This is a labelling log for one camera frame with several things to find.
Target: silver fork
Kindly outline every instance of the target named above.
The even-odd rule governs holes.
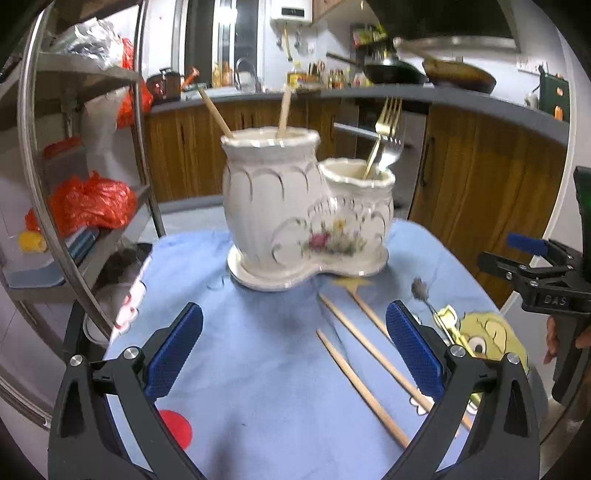
[[[380,172],[385,171],[390,165],[396,163],[402,151],[404,150],[404,137],[406,133],[406,125],[402,117],[396,122],[396,130],[390,135],[388,141],[384,144],[382,155],[375,167],[375,177],[379,177]]]

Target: plastic bag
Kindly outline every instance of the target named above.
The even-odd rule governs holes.
[[[123,60],[121,66],[124,69],[134,69],[134,45],[128,38],[123,39]],[[146,87],[146,82],[142,80],[142,110],[149,112],[154,101],[153,95]],[[134,124],[134,102],[131,95],[131,89],[119,107],[119,115],[117,117],[117,128],[125,128]]]
[[[111,22],[91,18],[68,28],[57,37],[49,52],[82,55],[96,60],[106,70],[121,65],[124,48]]]
[[[86,181],[72,176],[49,198],[49,208],[62,237],[81,226],[122,228],[129,224],[137,207],[137,197],[126,183],[104,179],[95,171]],[[40,230],[33,209],[25,215],[25,226],[30,231]]]

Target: gold fork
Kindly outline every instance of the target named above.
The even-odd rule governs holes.
[[[382,112],[379,114],[378,121],[375,123],[375,131],[377,134],[386,136],[394,134],[394,131],[396,130],[396,124],[398,123],[398,118],[400,117],[401,106],[401,100],[397,98],[386,98]],[[375,157],[378,156],[378,150],[381,142],[381,137],[376,139],[374,147],[371,149],[371,153],[369,154],[368,158],[368,165],[363,174],[364,180],[367,179],[369,172],[371,171],[371,167],[374,164]]]

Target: yellow object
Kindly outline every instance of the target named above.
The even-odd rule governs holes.
[[[290,72],[287,72],[287,84],[291,88],[296,89],[298,81],[305,81],[307,75],[308,74],[301,69],[301,62],[295,61],[294,67],[291,69]]]
[[[220,67],[217,63],[213,64],[213,71],[212,71],[212,87],[213,88],[220,88],[222,86],[222,72],[220,71]]]
[[[501,360],[508,352],[516,353],[525,373],[530,371],[527,351],[517,335],[499,314],[469,313],[460,322],[460,333],[467,339],[476,356]]]
[[[47,250],[47,243],[39,232],[25,230],[18,235],[18,246],[23,252],[43,253]]]
[[[227,61],[222,64],[222,87],[231,87],[234,85],[234,75]]]

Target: frying pan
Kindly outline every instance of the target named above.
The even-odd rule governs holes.
[[[496,85],[496,79],[486,70],[462,61],[439,60],[419,48],[401,42],[399,50],[406,50],[423,59],[423,68],[433,85],[451,83],[466,90],[491,93]]]
[[[373,83],[425,83],[427,81],[425,75],[413,65],[398,59],[387,58],[361,65],[357,61],[331,52],[326,52],[326,57],[363,68],[363,73]]]

